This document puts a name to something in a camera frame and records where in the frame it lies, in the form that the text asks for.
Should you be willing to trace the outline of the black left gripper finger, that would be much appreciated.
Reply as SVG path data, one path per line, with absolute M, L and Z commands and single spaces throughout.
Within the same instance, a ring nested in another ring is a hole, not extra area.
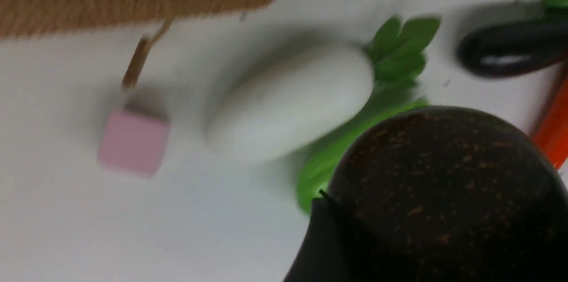
M 351 224 L 347 214 L 327 193 L 311 202 L 304 241 L 284 278 L 285 282 L 352 282 L 347 256 Z

